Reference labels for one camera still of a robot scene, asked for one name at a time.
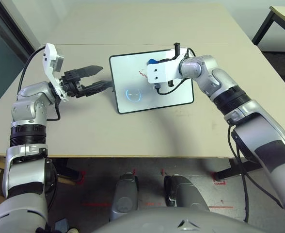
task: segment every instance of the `white table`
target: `white table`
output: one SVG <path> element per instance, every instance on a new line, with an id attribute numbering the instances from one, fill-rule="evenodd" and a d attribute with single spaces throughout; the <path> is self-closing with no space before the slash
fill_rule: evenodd
<path id="1" fill-rule="evenodd" d="M 155 6 L 161 4 L 151 3 L 148 7 L 146 4 L 136 4 L 136 6 L 140 5 L 139 9 L 154 9 Z M 197 55 L 213 55 L 219 66 L 226 70 L 251 98 L 261 103 L 285 129 L 285 83 L 260 50 L 251 43 L 228 13 L 218 4 L 181 5 L 182 8 L 197 12 L 198 16 L 202 16 L 202 13 L 200 15 L 201 11 L 211 9 L 213 10 L 213 20 L 203 20 L 199 17 L 200 20 L 196 23 L 200 25 L 201 31 L 193 32 L 192 29 L 195 27 L 191 26 L 193 19 L 190 19 L 191 15 L 189 15 L 188 21 L 191 23 L 184 25 L 186 25 L 185 30 L 193 37 L 184 33 L 176 34 L 178 38 L 174 38 L 172 30 L 165 31 L 158 26 L 160 34 L 157 34 L 157 30 L 153 29 L 149 33 L 152 36 L 145 37 L 145 40 L 135 37 L 133 44 L 130 45 L 117 45 L 117 42 L 121 41 L 120 35 L 110 37 L 109 42 L 107 33 L 113 32 L 116 25 L 109 26 L 107 23 L 101 28 L 93 27 L 95 28 L 93 31 L 96 33 L 90 38 L 89 43 L 92 42 L 96 45 L 87 44 L 86 38 L 90 36 L 93 26 L 91 19 L 95 13 L 98 16 L 103 15 L 103 18 L 106 19 L 105 14 L 100 13 L 100 10 L 105 7 L 90 4 L 74 10 L 50 38 L 50 41 L 56 43 L 57 48 L 61 49 L 65 56 L 61 73 L 89 65 L 99 65 L 104 69 L 96 76 L 82 82 L 91 84 L 98 80 L 110 80 L 109 57 L 111 55 L 169 49 L 173 47 L 173 42 L 191 41 L 190 44 L 183 43 L 182 46 L 193 48 Z M 123 7 L 125 10 L 122 11 L 122 16 L 115 17 L 116 24 L 120 23 L 127 15 L 133 14 L 128 11 L 128 7 L 133 7 L 133 5 L 120 4 L 117 10 L 120 11 Z M 168 17 L 161 11 L 158 14 L 162 14 L 160 18 Z M 88 18 L 89 29 L 86 30 L 84 27 L 86 23 L 81 22 L 81 28 L 78 30 L 79 25 L 76 22 L 79 17 L 84 17 L 85 21 Z M 141 23 L 136 21 L 137 27 L 144 28 L 144 23 L 150 24 L 148 19 L 153 21 L 153 17 L 151 14 L 150 17 L 144 18 L 143 22 L 143 18 L 138 17 Z M 179 25 L 182 25 L 184 18 L 175 19 L 175 21 L 179 20 Z M 211 29 L 209 29 L 210 32 L 203 30 L 211 27 L 212 21 L 221 27 L 217 29 L 219 32 L 222 31 L 218 36 L 212 36 Z M 64 37 L 61 35 L 61 33 L 65 35 L 69 31 L 75 36 Z M 123 37 L 128 44 L 132 41 L 125 34 Z M 100 38 L 102 38 L 102 45 L 99 45 Z M 161 45 L 146 45 L 153 43 L 152 40 L 161 43 L 162 39 L 163 44 Z M 24 86 L 47 80 L 41 64 L 40 53 L 28 67 Z M 11 106 L 15 101 L 17 84 L 18 79 L 0 99 L 0 156 L 4 156 L 9 147 Z M 87 98 L 71 98 L 69 103 L 61 103 L 60 111 L 62 117 L 60 121 L 47 123 L 47 144 L 50 157 L 232 157 L 226 141 L 228 126 L 223 120 L 222 114 L 208 97 L 201 93 L 196 84 L 194 85 L 193 104 L 120 115 L 116 111 L 114 94 L 111 89 L 108 89 Z M 50 107 L 48 117 L 54 117 L 53 107 Z"/>

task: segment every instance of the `silver robot arm segment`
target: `silver robot arm segment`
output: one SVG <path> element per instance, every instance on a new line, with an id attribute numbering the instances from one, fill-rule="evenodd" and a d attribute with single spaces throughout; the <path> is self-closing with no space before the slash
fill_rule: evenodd
<path id="1" fill-rule="evenodd" d="M 55 104 L 58 110 L 59 102 L 67 102 L 68 97 L 90 96 L 112 87 L 111 81 L 98 81 L 90 86 L 80 84 L 81 78 L 102 70 L 99 66 L 67 71 L 58 79 L 54 72 L 60 71 L 62 63 L 63 56 L 57 53 L 53 44 L 47 43 L 43 66 L 50 83 L 25 87 L 12 106 L 10 147 L 2 183 L 7 200 L 0 205 L 0 233 L 33 233 L 38 228 L 48 228 L 45 194 L 57 182 L 46 144 L 48 107 Z"/>
<path id="2" fill-rule="evenodd" d="M 185 58 L 183 78 L 191 78 L 216 104 L 230 126 L 232 138 L 251 161 L 259 162 L 285 208 L 285 131 L 210 55 Z"/>
<path id="3" fill-rule="evenodd" d="M 46 123 L 47 108 L 55 97 L 49 84 L 42 82 L 21 90 L 12 106 L 2 186 L 7 200 L 0 205 L 0 233 L 33 233 L 48 222 L 45 189 L 53 168 L 47 158 Z"/>

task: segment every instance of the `red tape mark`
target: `red tape mark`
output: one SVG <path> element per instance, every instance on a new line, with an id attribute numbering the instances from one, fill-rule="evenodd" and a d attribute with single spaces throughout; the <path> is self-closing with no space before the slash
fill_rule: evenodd
<path id="1" fill-rule="evenodd" d="M 144 205 L 146 205 L 146 206 L 161 206 L 162 203 L 161 202 L 158 202 L 158 203 L 146 202 Z"/>
<path id="2" fill-rule="evenodd" d="M 83 184 L 84 183 L 84 181 L 85 181 L 85 174 L 86 174 L 86 171 L 82 171 L 81 172 L 81 175 L 82 175 L 81 180 L 76 182 L 76 184 Z"/>
<path id="3" fill-rule="evenodd" d="M 226 185 L 226 182 L 225 182 L 225 181 L 222 181 L 222 182 L 216 181 L 215 174 L 216 174 L 215 172 L 212 172 L 212 173 L 211 173 L 211 177 L 212 177 L 212 179 L 213 179 L 213 181 L 214 181 L 214 184 L 215 184 L 215 185 Z"/>
<path id="4" fill-rule="evenodd" d="M 209 208 L 215 208 L 215 209 L 233 209 L 233 206 L 209 206 Z"/>
<path id="5" fill-rule="evenodd" d="M 109 207 L 111 203 L 109 202 L 85 202 L 82 203 L 83 206 L 92 206 L 92 207 Z"/>

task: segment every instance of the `tablet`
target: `tablet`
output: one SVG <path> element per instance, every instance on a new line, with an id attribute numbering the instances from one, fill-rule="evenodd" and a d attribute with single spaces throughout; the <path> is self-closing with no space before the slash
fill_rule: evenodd
<path id="1" fill-rule="evenodd" d="M 181 48 L 180 53 L 183 54 L 186 50 L 187 48 Z M 168 95 L 159 95 L 154 84 L 148 82 L 147 62 L 150 59 L 159 61 L 172 58 L 174 55 L 175 51 L 172 49 L 114 55 L 109 58 L 117 111 L 120 114 L 176 106 L 194 101 L 191 79 L 184 81 Z M 173 87 L 169 87 L 167 83 L 161 83 L 161 92 L 173 90 L 181 79 L 174 79 L 173 82 Z"/>

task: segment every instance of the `table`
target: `table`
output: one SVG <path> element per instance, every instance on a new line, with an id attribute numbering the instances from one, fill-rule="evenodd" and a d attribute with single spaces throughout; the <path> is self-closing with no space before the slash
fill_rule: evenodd
<path id="1" fill-rule="evenodd" d="M 73 9 L 48 39 L 71 45 L 250 45 L 219 3 L 92 3 Z"/>
<path id="2" fill-rule="evenodd" d="M 252 42 L 258 45 L 265 33 L 268 31 L 273 22 L 276 22 L 285 29 L 285 6 L 270 6 L 270 12 L 258 32 L 255 34 Z"/>
<path id="3" fill-rule="evenodd" d="M 83 84 L 110 80 L 109 57 L 111 55 L 169 49 L 173 48 L 173 42 L 183 42 L 182 46 L 193 48 L 197 55 L 213 55 L 219 66 L 226 70 L 251 98 L 261 103 L 285 129 L 285 83 L 223 7 L 218 4 L 194 3 L 180 5 L 150 3 L 148 7 L 144 3 L 136 4 L 136 7 L 141 6 L 140 9 L 160 9 L 161 6 L 169 5 L 167 9 L 171 11 L 176 6 L 183 6 L 182 9 L 191 6 L 198 14 L 196 17 L 202 14 L 200 13 L 202 10 L 211 9 L 212 20 L 215 21 L 217 27 L 221 27 L 215 30 L 222 31 L 217 36 L 210 28 L 206 30 L 212 27 L 212 20 L 206 19 L 198 23 L 198 27 L 202 30 L 201 36 L 197 36 L 197 31 L 189 30 L 191 27 L 188 27 L 188 24 L 185 27 L 187 33 L 179 34 L 177 38 L 174 38 L 172 30 L 165 31 L 157 26 L 157 28 L 150 29 L 149 34 L 152 36 L 145 37 L 145 42 L 142 37 L 131 37 L 133 36 L 131 30 L 125 36 L 124 32 L 128 30 L 127 25 L 131 25 L 131 20 L 128 20 L 124 22 L 124 29 L 118 28 L 120 31 L 124 30 L 121 33 L 124 40 L 121 40 L 119 34 L 108 38 L 112 35 L 111 32 L 115 33 L 115 27 L 132 14 L 128 10 L 134 6 L 127 5 L 120 4 L 121 7 L 117 10 L 123 14 L 121 16 L 117 14 L 118 17 L 115 17 L 115 20 L 103 17 L 107 20 L 104 22 L 105 30 L 103 27 L 90 24 L 90 20 L 88 20 L 90 28 L 86 28 L 86 23 L 83 21 L 81 27 L 74 27 L 81 17 L 86 20 L 86 17 L 93 19 L 94 14 L 101 15 L 99 10 L 105 9 L 101 4 L 84 5 L 73 10 L 73 13 L 49 39 L 65 56 L 61 73 L 89 65 L 99 65 L 104 69 L 96 76 L 83 80 Z M 165 12 L 159 12 L 159 14 L 162 14 L 160 18 L 167 17 Z M 150 25 L 154 22 L 153 20 L 152 14 L 147 18 L 137 16 L 136 24 L 138 25 L 140 21 L 139 25 L 147 30 L 144 24 Z M 176 17 L 172 23 L 179 20 L 182 20 L 179 22 L 180 25 L 185 18 Z M 90 44 L 91 39 L 86 40 L 91 32 L 95 33 L 92 37 L 94 44 Z M 23 86 L 47 80 L 43 73 L 41 56 L 42 53 L 39 53 L 29 65 Z M 0 99 L 0 156 L 4 156 L 9 147 L 11 106 L 15 101 L 17 84 L 18 79 Z M 201 93 L 196 84 L 194 84 L 193 104 L 119 115 L 116 111 L 114 94 L 111 89 L 108 89 L 87 98 L 71 98 L 69 103 L 60 104 L 60 112 L 60 121 L 47 123 L 47 144 L 49 156 L 52 158 L 233 157 L 226 141 L 228 126 L 223 120 L 223 115 Z M 53 107 L 48 110 L 48 117 L 55 117 Z"/>

